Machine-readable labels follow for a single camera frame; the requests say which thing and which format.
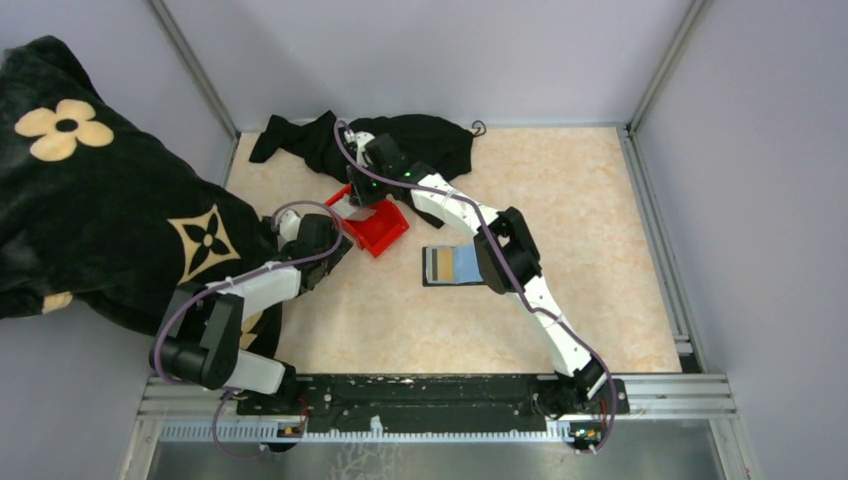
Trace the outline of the red plastic bin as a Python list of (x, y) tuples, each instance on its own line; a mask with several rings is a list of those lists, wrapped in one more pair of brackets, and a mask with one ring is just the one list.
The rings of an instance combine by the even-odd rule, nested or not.
[[(331, 208), (331, 205), (343, 196), (350, 198), (351, 193), (352, 187), (345, 185), (324, 204)], [(367, 251), (373, 258), (378, 258), (407, 232), (409, 224), (400, 209), (388, 199), (368, 207), (375, 209), (376, 213), (366, 221), (348, 222), (342, 219), (342, 224), (344, 232), (361, 250)]]

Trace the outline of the gold credit card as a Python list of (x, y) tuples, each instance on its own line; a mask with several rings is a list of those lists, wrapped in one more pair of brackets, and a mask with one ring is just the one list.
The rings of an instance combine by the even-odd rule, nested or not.
[(454, 249), (452, 247), (438, 248), (435, 251), (433, 278), (441, 283), (451, 283), (455, 280)]

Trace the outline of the black leather card holder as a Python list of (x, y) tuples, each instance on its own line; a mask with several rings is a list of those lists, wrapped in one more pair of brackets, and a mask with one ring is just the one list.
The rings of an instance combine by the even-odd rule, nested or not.
[(485, 284), (479, 271), (473, 245), (425, 246), (421, 249), (421, 253), (424, 287)]

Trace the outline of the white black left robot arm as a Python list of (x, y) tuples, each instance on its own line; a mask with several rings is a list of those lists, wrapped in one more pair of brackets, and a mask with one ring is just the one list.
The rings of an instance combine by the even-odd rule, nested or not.
[(260, 394), (277, 414), (292, 411), (298, 384), (293, 368), (241, 346), (242, 327), (253, 315), (315, 288), (353, 243), (336, 217), (284, 214), (278, 229), (280, 259), (205, 285), (177, 288), (150, 351), (149, 363), (170, 384)]

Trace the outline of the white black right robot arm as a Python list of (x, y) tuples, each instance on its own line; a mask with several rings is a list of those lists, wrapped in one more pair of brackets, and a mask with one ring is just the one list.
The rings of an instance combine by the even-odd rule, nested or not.
[(540, 252), (522, 213), (488, 207), (453, 187), (433, 168), (410, 160), (387, 134), (345, 128), (334, 132), (351, 169), (354, 191), (370, 205), (392, 196), (472, 238), (485, 285), (515, 299), (546, 339), (563, 398), (576, 412), (602, 398), (610, 374), (603, 360), (571, 328), (542, 272)]

